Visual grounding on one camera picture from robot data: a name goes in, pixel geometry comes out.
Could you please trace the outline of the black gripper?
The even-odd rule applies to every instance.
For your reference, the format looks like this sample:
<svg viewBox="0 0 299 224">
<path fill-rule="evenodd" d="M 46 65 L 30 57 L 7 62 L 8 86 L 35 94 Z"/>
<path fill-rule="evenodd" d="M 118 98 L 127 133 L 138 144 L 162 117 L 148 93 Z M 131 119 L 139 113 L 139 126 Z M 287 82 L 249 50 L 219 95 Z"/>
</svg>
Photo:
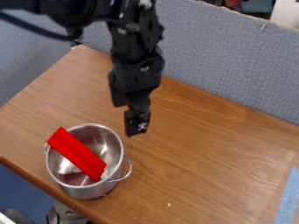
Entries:
<svg viewBox="0 0 299 224">
<path fill-rule="evenodd" d="M 151 114 L 150 94 L 160 86 L 164 56 L 159 46 L 142 54 L 140 48 L 112 45 L 112 70 L 108 74 L 111 99 L 115 107 L 130 106 L 124 113 L 126 135 L 147 132 Z"/>
</svg>

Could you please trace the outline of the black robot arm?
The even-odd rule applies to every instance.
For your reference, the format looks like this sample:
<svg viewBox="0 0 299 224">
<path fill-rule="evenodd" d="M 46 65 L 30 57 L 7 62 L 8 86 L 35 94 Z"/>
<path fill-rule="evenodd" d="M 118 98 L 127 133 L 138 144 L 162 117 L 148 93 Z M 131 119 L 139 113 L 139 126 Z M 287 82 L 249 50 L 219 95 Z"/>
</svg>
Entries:
<svg viewBox="0 0 299 224">
<path fill-rule="evenodd" d="M 111 35 L 112 70 L 107 76 L 111 100 L 124 112 L 126 134 L 147 132 L 151 122 L 150 95 L 160 86 L 164 56 L 159 42 L 164 26 L 156 0 L 0 0 L 0 19 L 47 38 L 82 44 L 83 31 L 95 22 L 107 24 Z M 47 16 L 64 27 L 60 35 L 4 13 L 23 10 Z"/>
</svg>

